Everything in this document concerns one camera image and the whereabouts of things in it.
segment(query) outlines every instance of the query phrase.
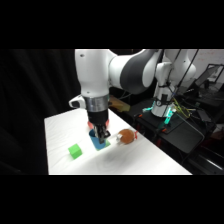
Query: green cube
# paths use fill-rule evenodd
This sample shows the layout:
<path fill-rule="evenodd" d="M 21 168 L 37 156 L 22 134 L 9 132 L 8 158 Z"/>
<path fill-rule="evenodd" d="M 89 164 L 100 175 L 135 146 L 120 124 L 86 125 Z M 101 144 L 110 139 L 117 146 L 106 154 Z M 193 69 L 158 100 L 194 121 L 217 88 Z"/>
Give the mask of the green cube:
<path fill-rule="evenodd" d="M 77 159 L 79 156 L 82 155 L 82 150 L 80 149 L 78 144 L 73 145 L 68 150 L 69 150 L 71 156 L 73 157 L 73 159 Z"/>

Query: orange object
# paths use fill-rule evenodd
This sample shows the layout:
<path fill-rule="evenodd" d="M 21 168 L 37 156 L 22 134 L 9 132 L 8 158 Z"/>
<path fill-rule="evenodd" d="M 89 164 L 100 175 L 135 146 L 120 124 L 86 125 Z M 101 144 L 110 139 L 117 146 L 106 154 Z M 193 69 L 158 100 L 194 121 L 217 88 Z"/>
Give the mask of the orange object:
<path fill-rule="evenodd" d="M 108 127 L 108 125 L 109 125 L 109 120 L 107 120 L 107 122 L 106 122 L 106 127 Z M 93 124 L 90 123 L 89 121 L 88 121 L 88 126 L 91 130 L 93 129 Z"/>
<path fill-rule="evenodd" d="M 135 134 L 133 131 L 124 129 L 119 132 L 119 135 L 122 135 L 120 141 L 123 142 L 124 144 L 129 144 L 134 141 L 135 139 Z"/>

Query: blue object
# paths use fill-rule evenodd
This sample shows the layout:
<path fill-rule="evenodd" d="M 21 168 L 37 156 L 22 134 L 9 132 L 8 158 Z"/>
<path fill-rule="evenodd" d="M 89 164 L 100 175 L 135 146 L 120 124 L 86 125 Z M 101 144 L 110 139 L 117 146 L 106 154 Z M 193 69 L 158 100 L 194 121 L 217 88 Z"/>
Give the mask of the blue object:
<path fill-rule="evenodd" d="M 150 110 L 153 109 L 154 105 L 155 105 L 155 101 L 154 101 L 152 107 L 150 107 L 150 108 L 145 108 L 145 109 L 143 109 L 142 111 L 143 111 L 143 112 L 150 111 Z"/>
<path fill-rule="evenodd" d="M 167 113 L 167 118 L 165 120 L 165 124 L 169 124 L 171 117 L 173 116 L 173 111 L 171 110 L 171 108 L 169 108 L 169 111 Z"/>
<path fill-rule="evenodd" d="M 91 130 L 89 133 L 89 136 L 93 142 L 93 145 L 95 146 L 96 149 L 101 150 L 106 147 L 106 140 L 104 140 L 103 144 L 99 143 L 99 139 L 96 137 L 94 130 Z"/>

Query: white cable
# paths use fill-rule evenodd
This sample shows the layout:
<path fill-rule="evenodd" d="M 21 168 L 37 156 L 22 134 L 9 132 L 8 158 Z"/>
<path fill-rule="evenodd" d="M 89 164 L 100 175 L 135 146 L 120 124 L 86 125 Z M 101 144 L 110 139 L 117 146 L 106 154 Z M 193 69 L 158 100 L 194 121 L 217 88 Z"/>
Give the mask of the white cable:
<path fill-rule="evenodd" d="M 176 115 L 179 117 L 179 118 L 181 118 L 184 122 L 186 122 L 189 126 L 191 126 L 195 131 L 197 131 L 203 138 L 202 138 L 202 140 L 200 141 L 200 143 L 198 144 L 198 145 L 200 145 L 201 144 L 201 142 L 203 142 L 204 140 L 205 140 L 205 136 L 197 129 L 197 128 L 195 128 L 193 125 L 191 125 L 190 123 L 188 123 L 184 118 L 182 118 L 178 113 L 176 113 Z"/>
<path fill-rule="evenodd" d="M 120 98 L 124 97 L 124 95 L 126 94 L 126 92 L 127 92 L 127 91 L 124 91 L 123 95 L 122 95 Z"/>
<path fill-rule="evenodd" d="M 124 97 L 122 97 L 122 98 L 120 98 L 119 100 L 123 100 L 123 99 L 125 99 L 125 98 L 127 98 L 127 97 L 129 97 L 129 96 L 131 96 L 132 94 L 129 94 L 129 95 L 127 95 L 127 96 L 124 96 Z"/>

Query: table surface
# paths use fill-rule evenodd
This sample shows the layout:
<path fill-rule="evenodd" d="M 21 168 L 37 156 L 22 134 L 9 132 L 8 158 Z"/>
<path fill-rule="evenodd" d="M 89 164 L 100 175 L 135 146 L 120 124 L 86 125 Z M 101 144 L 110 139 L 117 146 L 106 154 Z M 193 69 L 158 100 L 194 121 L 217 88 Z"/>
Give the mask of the table surface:
<path fill-rule="evenodd" d="M 152 104 L 153 100 L 146 100 L 140 102 L 135 106 L 132 106 L 131 110 L 125 113 L 133 117 L 138 113 L 142 113 L 143 108 L 151 107 Z M 144 119 L 139 118 L 137 121 L 144 127 L 149 128 L 150 130 L 155 130 L 155 127 L 152 126 L 149 122 L 145 121 Z M 200 130 L 203 134 L 206 134 L 205 127 L 202 128 L 199 125 L 195 125 L 189 119 L 187 121 L 191 125 L 196 127 L 198 130 Z M 195 148 L 195 146 L 197 146 L 197 144 L 202 140 L 202 136 L 185 122 L 183 122 L 180 126 L 174 129 L 171 133 L 169 134 L 160 133 L 159 136 L 185 153 L 190 153 Z"/>
<path fill-rule="evenodd" d="M 109 110 L 111 145 L 97 151 L 89 137 L 87 113 L 77 109 L 45 119 L 50 175 L 191 175 L 141 134 L 129 145 L 118 145 L 122 129 L 132 129 Z M 78 144 L 83 155 L 74 160 L 68 148 Z"/>

